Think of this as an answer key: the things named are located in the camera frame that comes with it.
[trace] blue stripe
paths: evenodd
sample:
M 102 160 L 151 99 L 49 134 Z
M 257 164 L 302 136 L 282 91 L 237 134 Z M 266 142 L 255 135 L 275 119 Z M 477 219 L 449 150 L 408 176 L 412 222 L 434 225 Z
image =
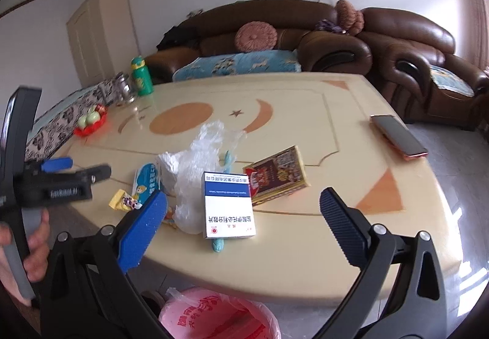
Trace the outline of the blue stripe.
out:
M 247 183 L 204 182 L 206 196 L 250 197 Z

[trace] table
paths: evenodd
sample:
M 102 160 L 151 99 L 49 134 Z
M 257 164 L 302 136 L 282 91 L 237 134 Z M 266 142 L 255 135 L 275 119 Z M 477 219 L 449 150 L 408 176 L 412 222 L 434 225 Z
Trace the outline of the table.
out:
M 392 233 L 431 233 L 444 273 L 458 270 L 460 235 L 425 158 L 405 162 L 369 124 L 372 114 L 395 114 L 359 75 L 300 73 L 215 77 L 155 86 L 86 139 L 72 138 L 58 155 L 78 167 L 107 162 L 112 177 L 93 187 L 92 201 L 75 205 L 98 227 L 123 212 L 108 207 L 130 191 L 136 168 L 164 151 L 189 147 L 204 122 L 221 120 L 248 133 L 234 172 L 294 144 L 309 188 L 255 207 L 257 235 L 229 239 L 222 253 L 209 240 L 162 225 L 146 256 L 197 285 L 261 301 L 337 304 L 359 270 L 348 264 L 319 212 L 319 194 L 332 186 L 347 205 Z M 395 279 L 392 267 L 382 289 Z

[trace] grey handle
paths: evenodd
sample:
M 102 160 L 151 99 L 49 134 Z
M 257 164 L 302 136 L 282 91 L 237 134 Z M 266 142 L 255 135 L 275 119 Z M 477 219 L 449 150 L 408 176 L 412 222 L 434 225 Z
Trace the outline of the grey handle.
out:
M 24 221 L 25 236 L 29 238 L 41 224 L 42 208 L 28 208 L 22 210 L 22 220 Z M 12 236 L 12 243 L 4 246 L 3 250 L 10 266 L 10 270 L 17 282 L 19 292 L 24 299 L 34 299 L 36 294 L 32 289 L 28 276 L 25 273 L 23 261 L 20 259 L 19 251 L 15 239 Z

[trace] plastic bag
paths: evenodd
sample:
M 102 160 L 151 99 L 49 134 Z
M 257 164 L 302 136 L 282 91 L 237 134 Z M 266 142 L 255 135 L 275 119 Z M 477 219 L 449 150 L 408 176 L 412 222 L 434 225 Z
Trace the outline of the plastic bag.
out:
M 166 292 L 170 300 L 161 310 L 160 323 L 175 339 L 281 339 L 277 318 L 262 303 L 229 297 L 194 287 L 182 293 Z
M 163 153 L 157 165 L 165 191 L 176 195 L 177 206 L 173 219 L 178 228 L 189 234 L 199 234 L 204 229 L 204 200 L 202 199 L 202 174 L 204 171 L 222 172 L 236 161 L 234 150 L 244 132 L 226 131 L 220 121 L 202 125 L 199 135 L 189 150 Z M 226 147 L 233 158 L 226 166 L 219 164 L 219 151 Z

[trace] leather armchair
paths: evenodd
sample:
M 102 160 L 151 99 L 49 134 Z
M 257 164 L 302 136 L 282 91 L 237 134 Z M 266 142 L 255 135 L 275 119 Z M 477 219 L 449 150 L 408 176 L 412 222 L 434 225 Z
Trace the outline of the leather armchair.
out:
M 357 35 L 372 51 L 368 80 L 405 122 L 438 122 L 474 130 L 489 96 L 489 77 L 456 57 L 453 36 L 421 15 L 398 9 L 366 8 Z M 474 91 L 467 97 L 439 89 L 430 65 L 444 67 Z
M 315 31 L 326 18 L 336 23 L 333 6 L 304 0 L 250 0 L 220 6 L 183 21 L 196 27 L 198 47 L 174 47 L 145 58 L 155 84 L 171 82 L 173 73 L 197 57 L 237 53 L 234 37 L 247 22 L 268 22 L 277 29 L 275 49 L 297 49 L 302 71 L 347 72 L 366 75 L 372 66 L 368 46 L 350 35 Z

